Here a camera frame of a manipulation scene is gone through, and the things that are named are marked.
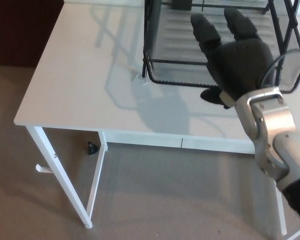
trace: white tabletop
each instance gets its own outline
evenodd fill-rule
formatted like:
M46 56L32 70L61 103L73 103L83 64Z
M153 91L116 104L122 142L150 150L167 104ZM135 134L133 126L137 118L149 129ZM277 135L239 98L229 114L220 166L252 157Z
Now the white tabletop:
M133 80L142 71L143 11L66 3L14 122L247 140L235 110L204 102L202 88ZM300 87L285 99L300 128Z

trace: white table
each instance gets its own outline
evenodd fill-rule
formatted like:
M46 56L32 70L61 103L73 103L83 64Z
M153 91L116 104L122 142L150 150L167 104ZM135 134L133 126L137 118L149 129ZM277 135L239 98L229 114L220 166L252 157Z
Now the white table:
M136 78L143 63L143 19L140 7L66 3L14 119L26 126L50 167L37 170L56 176L87 228L93 226L107 143L254 154L235 110L202 101L202 88ZM300 87L285 99L300 128ZM43 127L99 132L86 209ZM285 235L279 192L277 200Z

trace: beige carpet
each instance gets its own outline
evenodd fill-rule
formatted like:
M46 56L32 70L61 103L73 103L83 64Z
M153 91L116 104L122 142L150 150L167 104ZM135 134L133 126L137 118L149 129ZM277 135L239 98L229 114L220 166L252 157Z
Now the beige carpet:
M45 161L13 124L33 72L0 66L0 240L273 239L274 192L251 156L122 144L109 145L94 228L84 228L55 177L36 172ZM98 134L46 132L86 205L96 157L85 146Z

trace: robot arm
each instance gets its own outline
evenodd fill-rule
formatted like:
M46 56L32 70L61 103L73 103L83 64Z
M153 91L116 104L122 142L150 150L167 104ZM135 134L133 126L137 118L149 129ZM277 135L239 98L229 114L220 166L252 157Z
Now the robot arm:
M300 216L300 131L289 106L274 84L274 62L249 18L234 8L224 16L235 41L221 43L215 27L202 14L191 16L193 34L208 59L207 69L218 86L201 98L235 107L245 133L255 148L259 168L277 183L291 208Z
M276 87L242 96L235 109L255 148L258 167L300 216L300 131Z

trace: black wire mesh basket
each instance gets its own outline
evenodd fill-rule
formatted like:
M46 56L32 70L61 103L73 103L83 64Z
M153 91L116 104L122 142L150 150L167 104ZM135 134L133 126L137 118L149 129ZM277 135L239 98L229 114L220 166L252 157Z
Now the black wire mesh basket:
M296 12L300 0L145 0L142 76L157 84L207 88L217 84L207 69L207 59L193 35L190 17L202 12L221 36L234 41L224 8L234 7L249 17L260 38L277 57L300 49ZM284 94L300 83L300 53L285 57L276 66L275 84Z

